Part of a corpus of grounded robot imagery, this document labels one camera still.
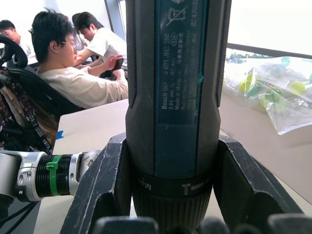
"transparent bag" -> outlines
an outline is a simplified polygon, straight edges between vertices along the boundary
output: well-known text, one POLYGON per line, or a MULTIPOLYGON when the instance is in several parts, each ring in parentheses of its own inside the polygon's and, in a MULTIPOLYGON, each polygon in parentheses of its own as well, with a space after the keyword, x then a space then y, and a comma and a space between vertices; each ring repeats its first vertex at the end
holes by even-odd
POLYGON ((280 135, 312 124, 312 60, 250 58, 226 63, 223 91, 266 112, 280 135))

